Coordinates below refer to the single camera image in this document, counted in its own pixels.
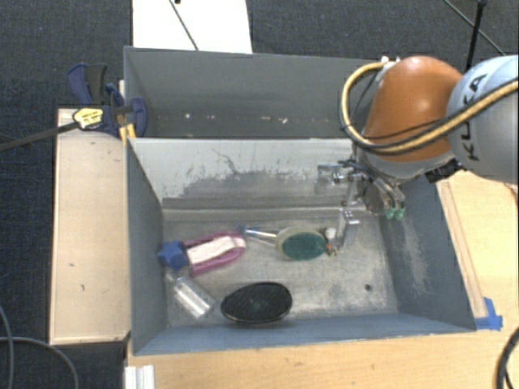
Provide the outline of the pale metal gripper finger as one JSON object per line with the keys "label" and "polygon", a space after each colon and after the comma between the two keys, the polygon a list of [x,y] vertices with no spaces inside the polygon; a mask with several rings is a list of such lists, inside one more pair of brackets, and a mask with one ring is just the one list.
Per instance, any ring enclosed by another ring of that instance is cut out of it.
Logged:
{"label": "pale metal gripper finger", "polygon": [[331,189],[349,190],[352,187],[350,174],[347,168],[340,164],[321,163],[317,166],[317,178],[315,181],[315,192],[324,195]]}
{"label": "pale metal gripper finger", "polygon": [[337,246],[352,246],[357,237],[360,220],[356,218],[350,209],[342,208],[340,210],[337,225]]}

